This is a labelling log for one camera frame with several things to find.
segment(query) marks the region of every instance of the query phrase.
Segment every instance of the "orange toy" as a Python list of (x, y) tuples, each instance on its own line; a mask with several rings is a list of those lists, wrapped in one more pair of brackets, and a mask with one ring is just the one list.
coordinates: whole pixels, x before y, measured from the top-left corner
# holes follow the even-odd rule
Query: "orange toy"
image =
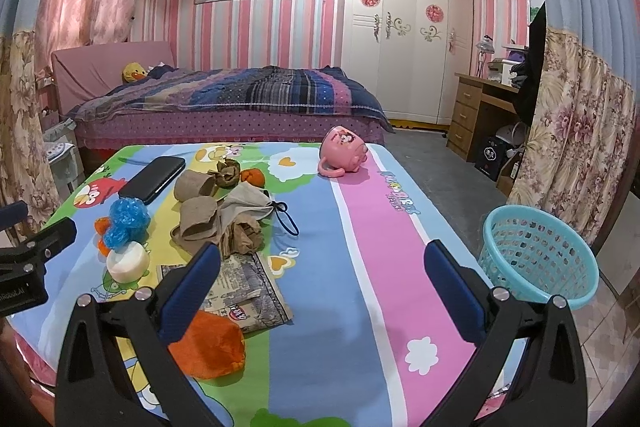
[(104, 241), (102, 240), (102, 236), (110, 226), (111, 226), (111, 219), (109, 217), (99, 217), (94, 221), (94, 229), (100, 236), (100, 239), (98, 240), (98, 250), (105, 257), (108, 256), (109, 252), (111, 251), (111, 248), (105, 245)]
[(257, 168), (246, 169), (240, 172), (240, 181), (249, 182), (254, 187), (258, 187), (258, 188), (264, 188), (264, 184), (266, 183), (264, 179), (264, 174), (262, 174), (262, 171)]
[(244, 367), (244, 337), (232, 320), (198, 310), (184, 336), (169, 352), (185, 375), (201, 380)]

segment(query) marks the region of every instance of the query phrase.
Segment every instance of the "black phone case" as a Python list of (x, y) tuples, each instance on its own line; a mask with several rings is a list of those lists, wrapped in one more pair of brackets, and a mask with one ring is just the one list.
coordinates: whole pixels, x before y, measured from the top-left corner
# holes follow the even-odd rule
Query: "black phone case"
[(160, 192), (173, 180), (186, 165), (184, 158), (178, 156), (158, 156), (138, 174), (132, 177), (120, 189), (121, 198), (138, 198), (144, 204), (155, 200)]

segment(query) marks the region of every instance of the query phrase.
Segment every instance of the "wardrobe door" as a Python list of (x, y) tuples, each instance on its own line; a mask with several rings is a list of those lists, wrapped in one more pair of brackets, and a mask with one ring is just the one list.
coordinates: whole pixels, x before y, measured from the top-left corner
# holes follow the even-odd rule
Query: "wardrobe door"
[(341, 67), (373, 95), (378, 90), (383, 35), (382, 0), (344, 0)]
[(438, 112), (438, 123), (451, 123), (453, 107), (456, 105), (458, 78), (456, 73), (468, 74), (473, 48), (473, 0), (449, 0), (447, 21), (447, 52), (444, 68), (444, 83)]
[(377, 97), (389, 118), (410, 118), (414, 83), (416, 0), (382, 0)]
[(417, 0), (415, 20), (414, 83), (409, 119), (436, 123), (442, 94), (449, 0)]

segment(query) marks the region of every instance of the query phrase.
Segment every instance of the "gray floor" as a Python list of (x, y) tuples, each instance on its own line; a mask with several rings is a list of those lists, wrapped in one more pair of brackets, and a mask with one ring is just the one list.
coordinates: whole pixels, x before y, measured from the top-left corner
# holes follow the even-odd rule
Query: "gray floor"
[(507, 198), (446, 143), (439, 132), (396, 129), (395, 134), (385, 134), (386, 148), (477, 257), (484, 218)]

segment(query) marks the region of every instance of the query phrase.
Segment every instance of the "plastic basket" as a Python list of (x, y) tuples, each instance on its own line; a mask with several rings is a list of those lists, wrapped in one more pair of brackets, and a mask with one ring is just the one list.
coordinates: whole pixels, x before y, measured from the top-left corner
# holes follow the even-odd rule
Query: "plastic basket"
[(506, 204), (482, 228), (478, 263), (495, 286), (523, 301), (546, 303), (551, 295), (581, 308), (598, 287), (598, 265), (585, 241), (557, 217), (537, 208)]

